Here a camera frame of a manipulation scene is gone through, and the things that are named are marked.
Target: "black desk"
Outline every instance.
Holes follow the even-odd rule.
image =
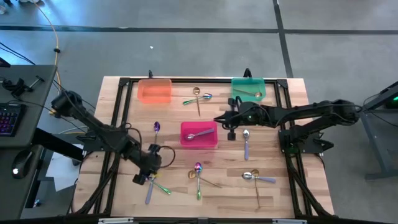
[[[43,83],[38,83],[33,87],[33,92],[23,93],[20,97],[22,101],[11,102],[25,104],[25,114],[14,137],[0,137],[0,220],[20,217],[22,209],[29,200],[27,197],[31,195],[29,192],[34,191],[38,184],[37,166],[44,150],[43,147],[78,161],[83,159],[81,149],[37,128],[43,110],[43,107],[38,105],[44,105],[56,70],[57,67],[54,65],[11,65],[11,68],[0,68],[0,77],[11,80],[13,83],[21,78],[26,85],[30,85],[36,80],[36,75],[44,79]],[[15,99],[10,91],[0,85],[0,102],[7,103],[11,100]],[[11,164],[17,153],[23,149],[31,149],[35,154],[28,175],[17,180],[11,175]]]
[[[0,151],[0,220],[19,219],[27,202],[30,188],[36,187],[34,186],[34,179],[39,172],[36,168],[43,152],[42,146],[32,147],[34,156],[30,164],[31,169],[25,178],[16,180],[11,175],[12,161],[18,152],[23,149],[25,148]]]
[[[11,68],[0,68],[0,77],[11,80],[13,83],[16,83],[18,78],[21,78],[26,85],[33,83],[36,80],[36,75],[42,77],[44,82],[36,84],[33,87],[33,92],[23,93],[21,100],[44,105],[56,70],[57,68],[54,65],[12,65]],[[10,91],[0,86],[0,103],[6,103],[10,100],[15,100]],[[0,137],[0,147],[26,147],[32,142],[43,108],[29,103],[25,104],[27,109],[15,137]]]

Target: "concrete floor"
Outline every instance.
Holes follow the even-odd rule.
[[[285,29],[398,29],[395,0],[279,0],[279,4]],[[52,0],[41,5],[60,26],[278,28],[272,0]],[[15,3],[8,10],[0,15],[0,26],[47,25],[32,4]],[[148,69],[154,75],[240,77],[249,67],[255,77],[287,77],[279,35],[250,32],[59,32],[59,71],[63,86],[92,104],[103,76],[146,75]],[[0,30],[0,41],[37,64],[53,63],[53,32]],[[293,76],[305,79],[310,102],[343,98],[362,104],[398,79],[397,35],[287,34],[286,42]],[[26,64],[4,51],[0,57]],[[52,90],[47,104],[54,96]],[[71,127],[47,112],[39,126],[52,133]],[[364,180],[366,173],[379,167],[361,122],[327,129],[324,138],[335,143],[325,153],[335,213],[397,223],[398,178]],[[64,212],[70,202],[66,191],[71,193],[66,189],[51,196],[59,210],[51,206],[51,212],[36,210],[25,217]]]

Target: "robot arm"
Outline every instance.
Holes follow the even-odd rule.
[[[146,177],[156,174],[160,169],[162,158],[158,155],[159,145],[151,144],[149,152],[142,151],[140,142],[128,135],[128,128],[116,128],[103,124],[86,110],[79,94],[73,91],[62,91],[51,104],[58,114],[73,117],[89,127],[96,143],[94,150],[115,152],[137,165],[140,171],[134,176],[134,183],[144,184]]]
[[[316,118],[303,126],[294,125],[289,129],[289,142],[305,139],[312,133],[319,132],[334,125],[349,126],[359,119],[357,107],[346,100],[322,101],[305,106],[281,108],[275,106],[259,105],[253,102],[243,102],[240,97],[229,99],[238,111],[226,111],[214,121],[223,125],[224,129],[234,130],[238,126],[261,125],[276,128],[280,124],[296,119]]]

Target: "rgb keyboard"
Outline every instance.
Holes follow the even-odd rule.
[[[26,105],[0,103],[0,137],[13,137]]]

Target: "wooden table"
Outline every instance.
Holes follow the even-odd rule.
[[[95,116],[103,123],[110,124],[120,77],[104,77]],[[304,80],[288,79],[292,106],[308,104]],[[200,103],[201,117],[197,106],[192,103],[183,106],[182,102],[194,98],[192,88],[200,87],[201,93],[211,93],[210,101]],[[274,88],[266,86],[263,105],[276,106]],[[172,191],[165,194],[154,187],[149,205],[145,197],[149,184],[138,185],[132,182],[139,169],[130,161],[122,160],[114,193],[112,216],[125,217],[212,217],[212,218],[293,218],[292,199],[284,156],[280,153],[277,139],[278,129],[262,126],[240,126],[236,130],[236,141],[227,140],[227,130],[218,124],[218,147],[212,150],[188,150],[179,144],[180,123],[182,121],[212,121],[216,116],[229,110],[227,99],[231,96],[230,84],[216,83],[173,83],[170,104],[145,105],[137,99],[137,83],[134,84],[128,122],[142,134],[143,150],[154,141],[153,124],[159,121],[161,130],[157,137],[160,145],[171,146],[176,150],[174,163],[161,169],[157,182]],[[310,119],[296,121],[305,124]],[[243,129],[251,132],[249,140],[249,160],[244,160]],[[163,164],[172,157],[170,150],[160,153]],[[79,209],[93,193],[100,179],[103,152],[95,152],[81,167],[77,182],[74,208]],[[187,177],[196,162],[203,165],[202,177],[221,185],[219,189],[201,182],[203,198],[197,200],[197,181]],[[321,160],[312,154],[303,155],[303,165],[309,189],[325,210],[333,213],[328,184]],[[257,208],[254,182],[242,179],[243,172],[258,169],[261,176],[275,177],[276,184],[258,181],[261,208]],[[300,208],[304,212],[302,193],[297,186]],[[104,191],[102,208],[106,204],[108,188]]]

